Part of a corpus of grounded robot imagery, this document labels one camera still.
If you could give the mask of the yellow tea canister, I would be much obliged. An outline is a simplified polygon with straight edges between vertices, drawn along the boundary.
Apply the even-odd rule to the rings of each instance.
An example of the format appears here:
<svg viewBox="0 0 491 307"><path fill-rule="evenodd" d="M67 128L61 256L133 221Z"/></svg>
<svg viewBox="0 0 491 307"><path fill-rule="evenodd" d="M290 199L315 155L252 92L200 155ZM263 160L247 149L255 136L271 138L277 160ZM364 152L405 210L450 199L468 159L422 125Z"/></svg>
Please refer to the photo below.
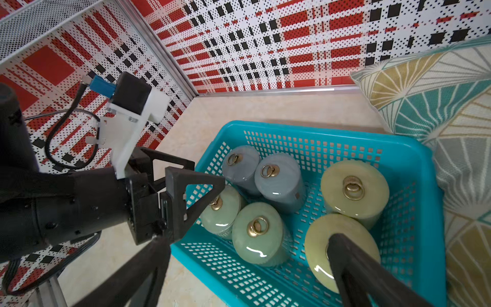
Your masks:
<svg viewBox="0 0 491 307"><path fill-rule="evenodd" d="M328 213L351 217L371 230L389 201L389 186L375 167L363 161L340 161L328 167L320 191Z"/></svg>
<svg viewBox="0 0 491 307"><path fill-rule="evenodd" d="M337 294L339 290L327 256L329 239L334 234L346 235L378 263L381 262L381 255L369 231L351 217L342 214L326 214L313 221L305 236L306 259L316 279Z"/></svg>

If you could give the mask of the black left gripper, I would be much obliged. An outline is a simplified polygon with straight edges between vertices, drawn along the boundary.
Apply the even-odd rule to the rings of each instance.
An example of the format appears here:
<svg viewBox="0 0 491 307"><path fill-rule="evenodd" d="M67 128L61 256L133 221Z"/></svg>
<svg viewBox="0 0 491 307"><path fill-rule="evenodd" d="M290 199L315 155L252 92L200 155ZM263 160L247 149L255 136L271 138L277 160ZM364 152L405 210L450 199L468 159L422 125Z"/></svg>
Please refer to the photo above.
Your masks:
<svg viewBox="0 0 491 307"><path fill-rule="evenodd" d="M157 177L154 161L168 162L183 169L168 167L165 178ZM224 177L194 169L195 162L188 159L145 147L133 150L125 184L129 193L128 225L135 244L146 243L156 235L163 235L169 243L183 239L204 209L224 190ZM212 189L188 207L185 192L189 185L210 185ZM159 192L164 188L161 206Z"/></svg>

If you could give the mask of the geometric fan pattern pillow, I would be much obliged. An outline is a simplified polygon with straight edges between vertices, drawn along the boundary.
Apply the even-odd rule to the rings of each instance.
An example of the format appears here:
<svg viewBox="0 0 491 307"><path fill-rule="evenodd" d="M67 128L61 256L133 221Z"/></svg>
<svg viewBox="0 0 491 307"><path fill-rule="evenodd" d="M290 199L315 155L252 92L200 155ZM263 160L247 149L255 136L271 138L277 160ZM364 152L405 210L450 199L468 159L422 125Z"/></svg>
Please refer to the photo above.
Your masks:
<svg viewBox="0 0 491 307"><path fill-rule="evenodd" d="M350 75L396 135L433 153L443 190L447 302L490 305L490 37Z"/></svg>

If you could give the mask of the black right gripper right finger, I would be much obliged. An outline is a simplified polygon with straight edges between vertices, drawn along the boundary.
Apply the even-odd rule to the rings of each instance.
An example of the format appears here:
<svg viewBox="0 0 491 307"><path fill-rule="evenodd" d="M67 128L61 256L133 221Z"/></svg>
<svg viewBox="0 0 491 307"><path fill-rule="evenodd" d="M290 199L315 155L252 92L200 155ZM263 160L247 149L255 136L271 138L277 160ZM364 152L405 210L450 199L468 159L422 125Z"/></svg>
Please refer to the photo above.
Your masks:
<svg viewBox="0 0 491 307"><path fill-rule="evenodd" d="M330 237L327 256L343 306L431 305L344 234Z"/></svg>

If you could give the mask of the yellow tea canister front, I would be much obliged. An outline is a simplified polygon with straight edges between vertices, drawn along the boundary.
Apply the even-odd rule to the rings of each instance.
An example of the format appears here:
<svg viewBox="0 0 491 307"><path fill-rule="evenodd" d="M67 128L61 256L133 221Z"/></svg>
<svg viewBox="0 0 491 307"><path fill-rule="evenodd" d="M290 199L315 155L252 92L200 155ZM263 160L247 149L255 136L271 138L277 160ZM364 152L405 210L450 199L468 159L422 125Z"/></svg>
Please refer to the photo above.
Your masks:
<svg viewBox="0 0 491 307"><path fill-rule="evenodd" d="M316 279L337 294L339 290L327 256L329 239L334 234L346 235L378 263L381 262L381 255L369 231L351 217L342 214L326 214L313 221L305 236L306 259Z"/></svg>

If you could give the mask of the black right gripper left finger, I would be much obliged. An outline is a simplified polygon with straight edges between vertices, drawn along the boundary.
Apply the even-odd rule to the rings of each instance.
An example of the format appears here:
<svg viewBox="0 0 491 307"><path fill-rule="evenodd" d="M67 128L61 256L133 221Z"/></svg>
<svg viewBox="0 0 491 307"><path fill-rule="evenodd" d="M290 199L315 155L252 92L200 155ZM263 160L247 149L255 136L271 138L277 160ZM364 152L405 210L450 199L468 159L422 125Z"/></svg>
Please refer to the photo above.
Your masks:
<svg viewBox="0 0 491 307"><path fill-rule="evenodd" d="M166 238L155 237L75 305L157 306L170 257L171 248Z"/></svg>

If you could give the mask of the teal plastic basket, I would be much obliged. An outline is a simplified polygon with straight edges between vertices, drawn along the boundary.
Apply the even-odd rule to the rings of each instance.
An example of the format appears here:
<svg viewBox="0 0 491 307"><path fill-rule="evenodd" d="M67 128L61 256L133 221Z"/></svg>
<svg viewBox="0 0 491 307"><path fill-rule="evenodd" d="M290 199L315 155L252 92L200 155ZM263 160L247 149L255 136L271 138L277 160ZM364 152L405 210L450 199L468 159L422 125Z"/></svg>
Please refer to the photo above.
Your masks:
<svg viewBox="0 0 491 307"><path fill-rule="evenodd" d="M200 223L172 246L172 255L228 306L341 306L340 296L309 269L304 239L312 222L326 213L320 190L324 170L349 159L374 166L389 185L388 204L371 229L382 266L431 304L446 305L442 191L430 149L401 136L233 121L219 131L196 170L221 175L226 155L242 145L254 147L262 157L278 152L293 156L307 199L299 212L283 217L293 241L282 266L245 262L230 241Z"/></svg>

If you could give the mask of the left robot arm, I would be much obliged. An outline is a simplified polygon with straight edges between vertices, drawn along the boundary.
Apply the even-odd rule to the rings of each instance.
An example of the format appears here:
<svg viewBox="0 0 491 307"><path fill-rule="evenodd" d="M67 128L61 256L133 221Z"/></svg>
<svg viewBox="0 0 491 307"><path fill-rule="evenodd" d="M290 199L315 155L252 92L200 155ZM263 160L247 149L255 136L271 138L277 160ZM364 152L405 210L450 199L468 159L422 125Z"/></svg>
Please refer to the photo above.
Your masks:
<svg viewBox="0 0 491 307"><path fill-rule="evenodd" d="M136 244L182 239L225 188L192 161L136 147L114 168L55 175L38 169L20 104L1 85L1 261L127 223Z"/></svg>

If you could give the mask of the green tea canister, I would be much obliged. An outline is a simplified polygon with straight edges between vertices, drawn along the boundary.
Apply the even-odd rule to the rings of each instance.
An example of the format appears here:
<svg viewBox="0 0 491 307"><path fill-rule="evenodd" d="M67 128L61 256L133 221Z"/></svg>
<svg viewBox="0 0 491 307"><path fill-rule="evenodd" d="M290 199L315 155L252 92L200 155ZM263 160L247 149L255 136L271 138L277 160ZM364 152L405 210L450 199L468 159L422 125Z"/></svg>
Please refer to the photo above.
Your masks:
<svg viewBox="0 0 491 307"><path fill-rule="evenodd" d="M227 185L202 212L200 221L211 234L225 240L232 240L233 224L239 212L248 203L232 186Z"/></svg>
<svg viewBox="0 0 491 307"><path fill-rule="evenodd" d="M262 267L287 262L293 239L278 211L264 202L245 206L232 226L232 243L244 261Z"/></svg>

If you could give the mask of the yellow tea canister back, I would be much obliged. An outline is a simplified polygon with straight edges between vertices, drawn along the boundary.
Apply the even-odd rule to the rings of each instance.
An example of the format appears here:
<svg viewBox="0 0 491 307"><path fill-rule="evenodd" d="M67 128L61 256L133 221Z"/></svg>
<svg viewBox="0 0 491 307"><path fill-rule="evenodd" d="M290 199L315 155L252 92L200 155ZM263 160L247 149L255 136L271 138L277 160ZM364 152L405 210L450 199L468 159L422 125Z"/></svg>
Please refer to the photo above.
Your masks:
<svg viewBox="0 0 491 307"><path fill-rule="evenodd" d="M351 217L371 230L389 201L389 186L375 167L363 161L340 161L328 167L320 191L328 213Z"/></svg>

